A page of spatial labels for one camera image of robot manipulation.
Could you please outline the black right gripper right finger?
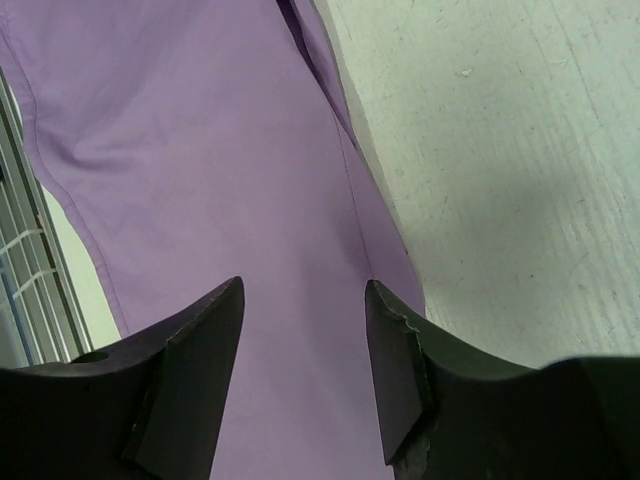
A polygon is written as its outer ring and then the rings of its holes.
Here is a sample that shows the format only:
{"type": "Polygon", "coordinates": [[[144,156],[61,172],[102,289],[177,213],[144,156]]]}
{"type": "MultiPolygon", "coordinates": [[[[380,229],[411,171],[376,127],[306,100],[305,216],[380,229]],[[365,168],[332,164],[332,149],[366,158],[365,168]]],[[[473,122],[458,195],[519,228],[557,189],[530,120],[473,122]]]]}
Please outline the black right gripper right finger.
{"type": "Polygon", "coordinates": [[[576,357],[532,369],[365,290],[384,460],[398,479],[635,479],[639,361],[576,357]]]}

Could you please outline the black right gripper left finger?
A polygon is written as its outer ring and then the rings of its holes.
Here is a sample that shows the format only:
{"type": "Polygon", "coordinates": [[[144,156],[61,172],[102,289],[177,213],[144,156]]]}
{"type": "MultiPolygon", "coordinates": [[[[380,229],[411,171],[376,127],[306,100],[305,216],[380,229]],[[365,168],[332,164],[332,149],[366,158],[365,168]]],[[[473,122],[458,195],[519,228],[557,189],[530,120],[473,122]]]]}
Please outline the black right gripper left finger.
{"type": "Polygon", "coordinates": [[[234,277],[68,363],[1,372],[5,479],[206,479],[245,307],[234,277]]]}

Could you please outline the purple trousers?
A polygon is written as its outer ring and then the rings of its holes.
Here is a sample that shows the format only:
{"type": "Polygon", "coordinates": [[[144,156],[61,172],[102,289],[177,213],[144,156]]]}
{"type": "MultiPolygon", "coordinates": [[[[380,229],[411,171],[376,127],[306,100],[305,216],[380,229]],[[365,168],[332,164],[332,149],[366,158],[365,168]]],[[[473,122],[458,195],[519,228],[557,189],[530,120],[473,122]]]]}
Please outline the purple trousers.
{"type": "Polygon", "coordinates": [[[243,279],[211,475],[389,479],[365,286],[423,294],[310,1],[5,1],[36,178],[123,334],[243,279]]]}

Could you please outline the aluminium table frame rail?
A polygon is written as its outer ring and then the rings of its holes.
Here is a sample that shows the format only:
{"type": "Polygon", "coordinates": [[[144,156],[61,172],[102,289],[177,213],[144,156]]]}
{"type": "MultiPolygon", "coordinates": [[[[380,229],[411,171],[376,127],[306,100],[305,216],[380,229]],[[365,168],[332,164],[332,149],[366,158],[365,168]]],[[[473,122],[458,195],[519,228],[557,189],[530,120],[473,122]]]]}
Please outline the aluminium table frame rail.
{"type": "Polygon", "coordinates": [[[1,366],[68,362],[93,349],[17,101],[1,79],[1,366]]]}

